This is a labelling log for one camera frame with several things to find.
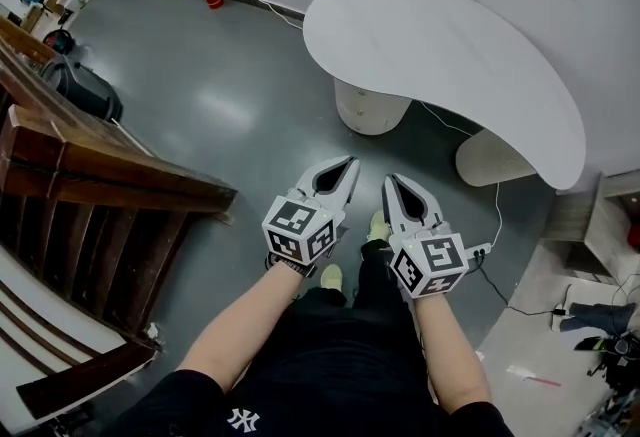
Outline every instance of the ny logo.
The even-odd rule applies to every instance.
[[[244,427],[244,433],[255,432],[256,431],[256,421],[260,419],[258,414],[251,414],[250,411],[242,409],[242,413],[240,413],[240,409],[233,409],[233,416],[231,419],[227,419],[227,423],[231,423],[236,430],[240,428],[240,425]]]

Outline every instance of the white cylindrical table leg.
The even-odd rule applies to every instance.
[[[458,147],[456,168],[463,181],[472,186],[491,185],[535,173],[518,151],[487,129]]]
[[[402,120],[411,99],[390,96],[334,80],[338,115],[352,130],[363,135],[381,135]]]

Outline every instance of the gray floor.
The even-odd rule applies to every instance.
[[[454,152],[464,136],[417,103],[390,133],[352,132],[336,112],[332,78],[307,53],[302,33],[270,12],[233,1],[210,11],[202,0],[92,0],[71,32],[85,64],[121,94],[127,128],[162,158],[215,175],[240,192],[232,226],[207,221],[187,237],[153,314],[165,353],[133,384],[101,398],[107,413],[122,410],[175,368],[206,323],[262,275],[262,218],[274,197],[318,161],[343,154],[362,160],[347,212],[350,230],[332,257],[343,267],[346,293],[356,287],[358,246],[381,206],[387,173],[399,172],[429,189],[467,246],[495,235],[495,187],[469,187],[454,170]],[[536,176],[501,187],[504,227],[485,266],[507,297],[532,254],[552,197]],[[469,339],[479,345],[503,302],[478,273],[448,298]]]

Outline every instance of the white table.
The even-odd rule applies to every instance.
[[[314,0],[304,40],[359,133],[389,131],[423,101],[485,128],[456,154],[469,184],[537,172],[566,189],[580,177],[584,128],[567,88],[526,37],[472,0]]]

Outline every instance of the black cable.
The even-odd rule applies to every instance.
[[[504,302],[504,305],[507,307],[507,309],[511,309],[512,311],[515,311],[517,313],[520,314],[524,314],[525,316],[539,316],[541,314],[552,314],[553,311],[540,311],[537,313],[528,313],[526,311],[523,311],[522,309],[518,309],[517,307],[513,307],[511,305],[509,305],[509,301],[507,300],[507,298],[500,292],[500,290],[498,289],[498,286],[496,286],[493,281],[491,279],[489,279],[489,276],[487,275],[487,272],[484,271],[484,268],[482,268],[482,265],[484,264],[484,260],[486,257],[486,254],[484,252],[483,249],[480,249],[480,252],[478,253],[478,251],[474,252],[474,257],[476,258],[476,264],[478,266],[476,266],[471,272],[468,273],[473,273],[477,270],[480,270],[480,273],[483,275],[483,277],[485,278],[485,280],[491,285],[491,287],[494,289],[494,291],[498,294],[498,296],[502,299],[502,301]]]
[[[631,296],[631,293],[633,293],[638,288],[640,288],[640,284],[638,284],[635,288],[633,288],[631,291],[629,291],[629,293],[627,293],[627,302],[629,302],[629,297]]]

